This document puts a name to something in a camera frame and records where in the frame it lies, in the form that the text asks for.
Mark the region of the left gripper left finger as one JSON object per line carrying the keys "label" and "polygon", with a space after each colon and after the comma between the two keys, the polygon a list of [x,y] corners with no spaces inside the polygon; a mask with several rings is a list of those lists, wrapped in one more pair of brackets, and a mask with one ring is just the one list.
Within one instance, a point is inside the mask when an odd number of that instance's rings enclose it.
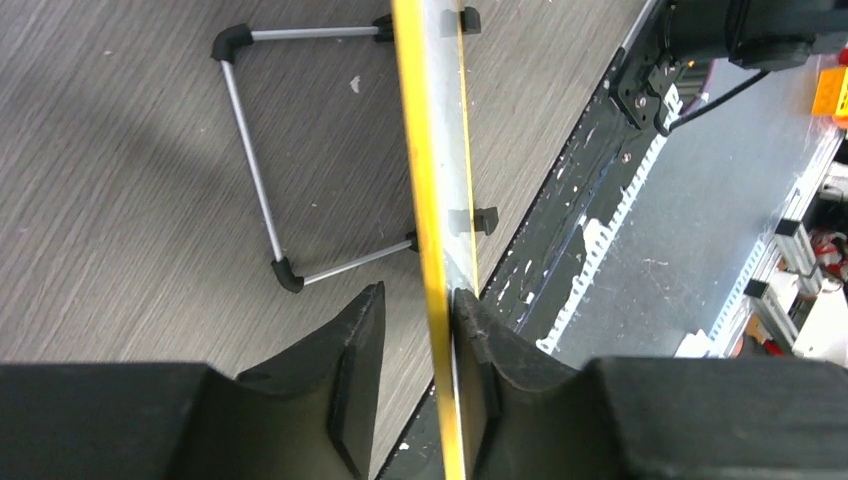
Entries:
{"label": "left gripper left finger", "polygon": [[5,479],[365,479],[385,288],[236,377],[204,363],[5,364]]}

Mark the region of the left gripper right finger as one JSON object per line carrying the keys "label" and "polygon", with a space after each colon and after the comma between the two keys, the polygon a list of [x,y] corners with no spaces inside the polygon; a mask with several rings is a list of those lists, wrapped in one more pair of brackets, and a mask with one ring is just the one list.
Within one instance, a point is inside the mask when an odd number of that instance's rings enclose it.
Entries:
{"label": "left gripper right finger", "polygon": [[602,357],[571,368],[453,295],[472,479],[843,479],[847,372],[792,358]]}

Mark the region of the metal wire whiteboard stand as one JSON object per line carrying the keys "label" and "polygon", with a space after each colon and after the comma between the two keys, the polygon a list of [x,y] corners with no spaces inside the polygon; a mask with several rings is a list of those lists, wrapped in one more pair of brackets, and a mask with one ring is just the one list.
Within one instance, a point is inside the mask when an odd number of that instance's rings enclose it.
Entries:
{"label": "metal wire whiteboard stand", "polygon": [[[382,283],[426,298],[392,2],[287,1],[212,42],[261,215],[261,272],[285,294]],[[459,2],[466,68],[484,20]],[[477,250],[494,221],[473,199]]]}

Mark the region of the yellow framed whiteboard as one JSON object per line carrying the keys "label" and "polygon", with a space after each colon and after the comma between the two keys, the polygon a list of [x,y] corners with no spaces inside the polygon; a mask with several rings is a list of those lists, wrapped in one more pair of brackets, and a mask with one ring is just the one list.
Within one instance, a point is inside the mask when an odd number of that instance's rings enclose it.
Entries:
{"label": "yellow framed whiteboard", "polygon": [[468,479],[459,400],[456,289],[479,286],[459,1],[391,4],[442,448],[448,479]]}

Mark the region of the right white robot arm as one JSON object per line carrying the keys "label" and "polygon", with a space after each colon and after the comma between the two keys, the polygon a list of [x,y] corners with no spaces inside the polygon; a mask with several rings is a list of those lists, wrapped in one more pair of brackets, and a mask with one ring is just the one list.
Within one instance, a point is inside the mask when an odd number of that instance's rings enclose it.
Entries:
{"label": "right white robot arm", "polygon": [[777,72],[847,44],[847,3],[832,0],[673,1],[663,26],[676,60],[726,59]]}

